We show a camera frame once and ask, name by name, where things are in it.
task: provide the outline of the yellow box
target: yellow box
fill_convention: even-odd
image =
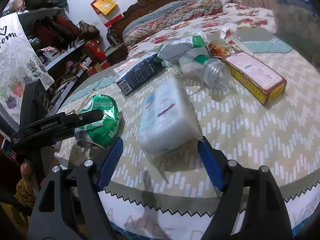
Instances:
[[[287,81],[276,71],[243,51],[223,56],[231,75],[265,105],[281,95]]]

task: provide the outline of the blanket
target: blanket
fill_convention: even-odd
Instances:
[[[144,16],[143,19],[138,19],[139,21],[134,21],[132,25],[129,25],[128,29],[125,29],[123,33],[123,40],[128,50],[130,50],[138,42],[164,28],[183,21],[221,12],[222,4],[219,0],[191,0],[174,10],[160,8],[151,13],[152,15]]]

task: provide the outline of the blue gripper pad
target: blue gripper pad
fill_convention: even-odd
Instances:
[[[123,141],[121,138],[118,138],[99,170],[99,180],[96,184],[98,191],[102,191],[104,187],[109,185],[111,176],[118,165],[122,152]]]
[[[222,169],[224,168],[224,163],[228,160],[225,158],[222,151],[212,149],[212,147],[208,145],[208,141],[207,143],[206,141],[206,139],[198,141],[198,153],[202,159],[205,169],[207,170],[212,185],[218,188],[218,190],[223,191],[226,184],[223,180]],[[216,160],[214,155],[220,158],[220,164],[219,160]]]

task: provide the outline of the metal screw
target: metal screw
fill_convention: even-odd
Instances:
[[[261,170],[263,172],[268,172],[269,171],[269,168],[267,166],[261,166]]]
[[[231,167],[236,167],[236,166],[237,166],[237,162],[234,161],[234,160],[228,161],[228,164],[229,164],[229,166],[231,166]]]
[[[91,166],[92,164],[93,164],[93,161],[92,161],[92,160],[86,160],[86,161],[84,162],[84,166],[87,166],[87,167]]]
[[[60,167],[59,166],[54,166],[53,168],[52,168],[52,171],[53,172],[58,172],[60,170]]]

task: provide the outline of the white cloth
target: white cloth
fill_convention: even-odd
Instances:
[[[40,79],[46,90],[54,83],[29,44],[18,14],[1,17],[0,104],[17,123],[26,82],[34,79]]]

